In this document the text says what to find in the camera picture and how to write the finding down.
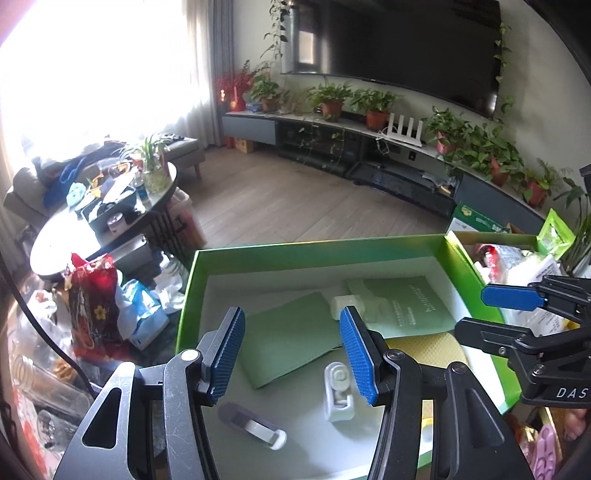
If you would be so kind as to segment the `person right hand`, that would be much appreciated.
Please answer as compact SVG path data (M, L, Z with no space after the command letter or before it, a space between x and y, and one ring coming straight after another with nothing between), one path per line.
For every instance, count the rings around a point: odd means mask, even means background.
M587 428L587 409L568 409L564 419L564 438L568 441L578 439Z

